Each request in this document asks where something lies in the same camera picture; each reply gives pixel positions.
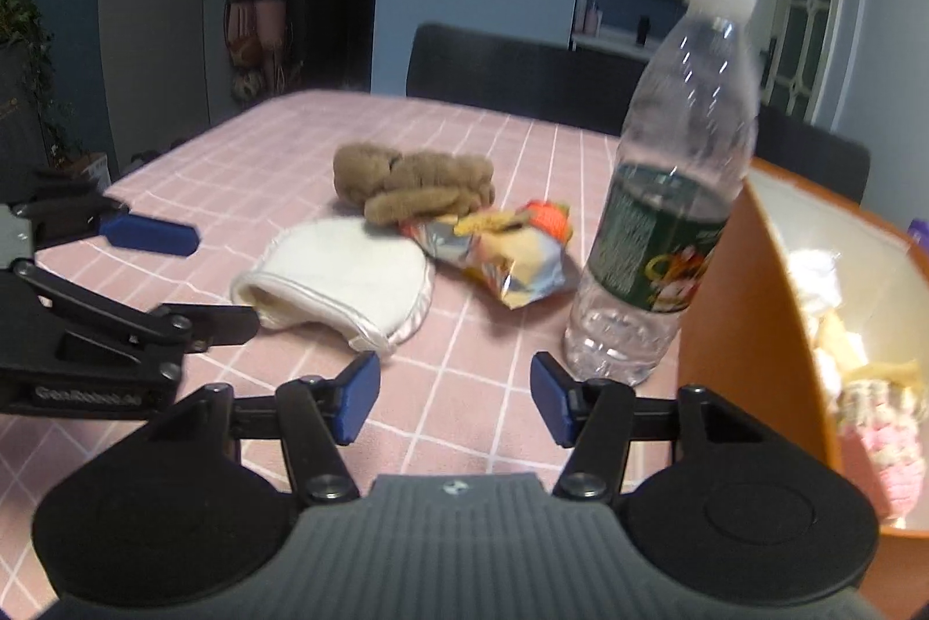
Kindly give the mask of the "brown plush toy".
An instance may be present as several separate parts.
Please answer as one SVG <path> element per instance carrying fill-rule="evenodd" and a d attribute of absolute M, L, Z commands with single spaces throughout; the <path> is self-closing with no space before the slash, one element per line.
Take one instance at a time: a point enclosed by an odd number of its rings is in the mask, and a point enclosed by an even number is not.
<path fill-rule="evenodd" d="M 494 173 L 485 156 L 403 153 L 378 143 L 341 145 L 332 159 L 337 197 L 380 227 L 489 208 L 496 197 Z"/>

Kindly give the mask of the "green potted plant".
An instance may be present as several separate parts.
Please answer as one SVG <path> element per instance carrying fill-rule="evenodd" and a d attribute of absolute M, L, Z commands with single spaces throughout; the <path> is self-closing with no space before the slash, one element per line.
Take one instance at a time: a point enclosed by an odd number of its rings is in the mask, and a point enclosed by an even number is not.
<path fill-rule="evenodd" d="M 47 161 L 53 169 L 64 169 L 79 156 L 80 143 L 64 127 L 74 115 L 73 105 L 58 100 L 53 88 L 52 41 L 35 0 L 2 0 L 2 49 L 24 59 L 17 82 L 38 116 Z"/>

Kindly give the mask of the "black chair right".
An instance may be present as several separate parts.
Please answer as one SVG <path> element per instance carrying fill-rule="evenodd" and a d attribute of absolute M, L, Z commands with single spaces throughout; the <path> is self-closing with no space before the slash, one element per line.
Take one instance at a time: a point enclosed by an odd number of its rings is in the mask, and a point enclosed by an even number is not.
<path fill-rule="evenodd" d="M 864 145 L 785 116 L 767 104 L 757 116 L 754 153 L 850 202 L 861 203 L 865 196 L 871 152 Z"/>

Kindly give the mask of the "clear plastic water bottle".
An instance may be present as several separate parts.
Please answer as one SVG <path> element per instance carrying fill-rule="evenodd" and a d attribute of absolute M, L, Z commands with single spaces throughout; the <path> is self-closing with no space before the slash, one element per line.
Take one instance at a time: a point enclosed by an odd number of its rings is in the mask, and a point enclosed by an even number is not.
<path fill-rule="evenodd" d="M 757 0 L 685 0 L 639 78 L 564 332 L 578 380 L 637 385 L 677 336 L 756 147 Z"/>

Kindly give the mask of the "orange cardboard box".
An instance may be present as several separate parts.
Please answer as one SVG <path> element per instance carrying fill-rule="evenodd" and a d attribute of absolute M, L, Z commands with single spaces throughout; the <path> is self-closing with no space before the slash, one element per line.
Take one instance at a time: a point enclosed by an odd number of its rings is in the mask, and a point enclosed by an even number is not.
<path fill-rule="evenodd" d="M 841 438 L 787 274 L 797 249 L 836 258 L 839 318 L 871 361 L 926 367 L 926 251 L 850 200 L 754 161 L 683 316 L 679 380 L 707 385 L 839 469 Z"/>

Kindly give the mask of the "black chair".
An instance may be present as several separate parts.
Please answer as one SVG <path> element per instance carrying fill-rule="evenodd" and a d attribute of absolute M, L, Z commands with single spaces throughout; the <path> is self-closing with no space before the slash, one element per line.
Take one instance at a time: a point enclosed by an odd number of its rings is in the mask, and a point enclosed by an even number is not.
<path fill-rule="evenodd" d="M 864 145 L 785 116 L 767 104 L 757 116 L 754 153 L 850 202 L 861 203 L 865 196 L 871 152 Z"/>
<path fill-rule="evenodd" d="M 406 93 L 617 136 L 645 69 L 630 57 L 425 23 Z"/>

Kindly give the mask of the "white cream cloth mitt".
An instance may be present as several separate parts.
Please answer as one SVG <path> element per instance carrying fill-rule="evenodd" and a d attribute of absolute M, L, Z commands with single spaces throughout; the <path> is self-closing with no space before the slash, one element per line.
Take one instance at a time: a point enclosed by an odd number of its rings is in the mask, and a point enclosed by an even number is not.
<path fill-rule="evenodd" d="M 433 290 L 434 265 L 414 241 L 334 216 L 277 236 L 233 279 L 230 301 L 254 309 L 269 331 L 326 326 L 352 351 L 387 358 L 424 324 Z"/>

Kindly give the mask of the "white crinkled plastic bag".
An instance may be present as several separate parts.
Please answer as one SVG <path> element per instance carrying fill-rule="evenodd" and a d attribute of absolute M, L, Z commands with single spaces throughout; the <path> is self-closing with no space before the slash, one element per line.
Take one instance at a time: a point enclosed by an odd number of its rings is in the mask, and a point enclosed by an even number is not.
<path fill-rule="evenodd" d="M 811 338 L 816 337 L 820 320 L 842 305 L 838 260 L 839 255 L 827 249 L 795 249 L 787 254 L 790 285 Z"/>

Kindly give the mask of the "black chair left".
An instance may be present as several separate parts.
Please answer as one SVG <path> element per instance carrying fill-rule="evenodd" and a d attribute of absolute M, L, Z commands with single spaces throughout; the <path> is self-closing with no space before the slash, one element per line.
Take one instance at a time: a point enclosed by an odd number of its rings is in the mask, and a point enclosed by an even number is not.
<path fill-rule="evenodd" d="M 645 69 L 630 57 L 425 23 L 406 93 L 617 136 Z"/>

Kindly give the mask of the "purple tissue pack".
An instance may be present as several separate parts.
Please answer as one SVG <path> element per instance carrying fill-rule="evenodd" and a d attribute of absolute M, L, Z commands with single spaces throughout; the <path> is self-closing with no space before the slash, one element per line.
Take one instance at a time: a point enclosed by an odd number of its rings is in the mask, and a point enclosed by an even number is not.
<path fill-rule="evenodd" d="M 926 219 L 913 219 L 910 222 L 907 233 L 912 237 L 915 243 L 918 243 L 923 249 L 929 249 L 929 222 Z"/>

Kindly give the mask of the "pink white crochet pouch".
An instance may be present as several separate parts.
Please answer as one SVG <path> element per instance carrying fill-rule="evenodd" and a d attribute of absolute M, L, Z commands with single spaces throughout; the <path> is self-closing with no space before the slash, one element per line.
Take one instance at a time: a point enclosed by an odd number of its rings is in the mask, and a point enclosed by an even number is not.
<path fill-rule="evenodd" d="M 898 527 L 916 509 L 926 482 L 921 412 L 923 399 L 911 387 L 887 380 L 854 381 L 839 395 L 845 473 L 878 517 Z"/>

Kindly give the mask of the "gold foil snack bag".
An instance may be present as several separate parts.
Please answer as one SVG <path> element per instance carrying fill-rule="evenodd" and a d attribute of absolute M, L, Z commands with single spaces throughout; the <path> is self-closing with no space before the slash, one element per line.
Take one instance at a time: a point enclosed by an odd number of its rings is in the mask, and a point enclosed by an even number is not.
<path fill-rule="evenodd" d="M 579 268 L 567 251 L 570 208 L 531 200 L 518 210 L 485 210 L 403 222 L 400 232 L 433 260 L 482 283 L 500 304 L 517 310 L 578 287 Z"/>

